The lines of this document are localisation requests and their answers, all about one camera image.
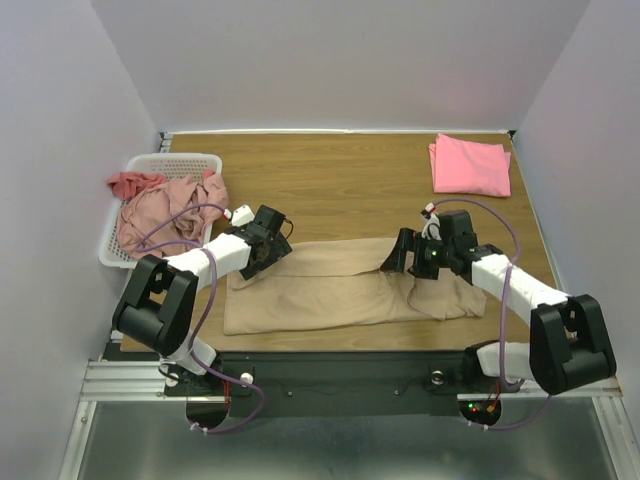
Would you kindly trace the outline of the beige t shirt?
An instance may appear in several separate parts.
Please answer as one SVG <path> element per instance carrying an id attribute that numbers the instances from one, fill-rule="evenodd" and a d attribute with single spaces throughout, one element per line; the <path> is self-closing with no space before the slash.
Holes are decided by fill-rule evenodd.
<path id="1" fill-rule="evenodd" d="M 249 280 L 227 275 L 227 335 L 481 317 L 486 296 L 447 269 L 387 273 L 392 238 L 304 242 Z"/>

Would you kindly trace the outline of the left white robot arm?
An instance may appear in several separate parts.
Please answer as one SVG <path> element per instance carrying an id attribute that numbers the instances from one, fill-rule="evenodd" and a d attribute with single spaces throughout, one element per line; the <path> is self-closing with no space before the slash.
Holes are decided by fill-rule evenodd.
<path id="1" fill-rule="evenodd" d="M 283 213 L 265 205 L 253 212 L 244 205 L 223 216 L 228 229 L 203 245 L 184 240 L 185 253 L 160 258 L 153 247 L 136 246 L 143 257 L 112 317 L 116 331 L 188 371 L 188 382 L 202 394 L 221 386 L 223 371 L 213 363 L 215 349 L 191 328 L 197 294 L 208 287 L 214 300 L 219 279 L 238 273 L 249 280 L 292 252 L 282 232 L 291 221 Z"/>

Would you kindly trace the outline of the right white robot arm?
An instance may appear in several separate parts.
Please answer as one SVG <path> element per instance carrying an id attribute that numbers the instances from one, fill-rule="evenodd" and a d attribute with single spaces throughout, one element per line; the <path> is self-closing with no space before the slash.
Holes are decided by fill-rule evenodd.
<path id="1" fill-rule="evenodd" d="M 460 366 L 463 384 L 482 390 L 495 378 L 531 380 L 558 395 L 613 377 L 617 363 L 604 315 L 590 295 L 571 296 L 516 267 L 497 247 L 480 244 L 465 210 L 423 210 L 421 231 L 402 228 L 380 269 L 436 280 L 445 271 L 493 295 L 504 313 L 529 327 L 526 343 L 505 338 L 471 346 Z"/>

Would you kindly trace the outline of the folded bright pink t shirt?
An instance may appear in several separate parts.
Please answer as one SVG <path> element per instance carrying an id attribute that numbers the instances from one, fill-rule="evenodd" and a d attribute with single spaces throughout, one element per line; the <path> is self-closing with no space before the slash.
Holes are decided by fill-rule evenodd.
<path id="1" fill-rule="evenodd" d="M 511 196 L 511 153 L 503 145 L 438 134 L 429 145 L 435 193 Z"/>

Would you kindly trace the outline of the dusty pink crumpled t shirt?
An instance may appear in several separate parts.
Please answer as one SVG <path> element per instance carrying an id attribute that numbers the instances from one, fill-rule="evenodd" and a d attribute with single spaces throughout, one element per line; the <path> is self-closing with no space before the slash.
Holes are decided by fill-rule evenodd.
<path id="1" fill-rule="evenodd" d="M 185 253 L 190 242 L 204 243 L 207 229 L 228 205 L 228 191 L 218 172 L 207 170 L 201 179 L 173 178 L 142 191 L 120 209 L 119 246 L 136 259 Z"/>

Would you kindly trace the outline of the white plastic laundry basket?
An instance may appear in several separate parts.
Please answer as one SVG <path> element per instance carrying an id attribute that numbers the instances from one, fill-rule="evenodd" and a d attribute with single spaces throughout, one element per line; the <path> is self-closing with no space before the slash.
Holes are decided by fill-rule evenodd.
<path id="1" fill-rule="evenodd" d="M 214 154 L 205 153 L 152 153 L 133 157 L 127 164 L 126 172 L 141 172 L 146 174 L 162 174 L 168 180 L 191 175 L 200 179 L 202 173 L 207 170 L 221 173 L 223 169 L 222 159 Z M 117 239 L 117 220 L 121 207 L 127 201 L 118 197 L 112 203 L 106 229 L 103 234 L 98 258 L 106 267 L 130 269 L 135 261 L 120 248 Z"/>

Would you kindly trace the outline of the red crumpled t shirt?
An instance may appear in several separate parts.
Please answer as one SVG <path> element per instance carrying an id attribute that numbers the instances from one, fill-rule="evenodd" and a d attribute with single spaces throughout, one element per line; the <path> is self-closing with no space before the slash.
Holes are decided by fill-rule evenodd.
<path id="1" fill-rule="evenodd" d="M 112 175 L 106 184 L 116 198 L 129 201 L 142 191 L 159 186 L 166 181 L 166 177 L 162 174 L 123 171 Z"/>

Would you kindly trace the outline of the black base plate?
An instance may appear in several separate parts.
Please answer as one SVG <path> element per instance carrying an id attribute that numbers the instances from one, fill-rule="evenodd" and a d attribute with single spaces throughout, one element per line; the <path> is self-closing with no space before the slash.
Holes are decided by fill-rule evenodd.
<path id="1" fill-rule="evenodd" d="M 264 417 L 429 414 L 457 416 L 458 398 L 484 398 L 496 381 L 472 352 L 227 351 L 213 366 L 237 378 L 252 375 L 266 395 Z"/>

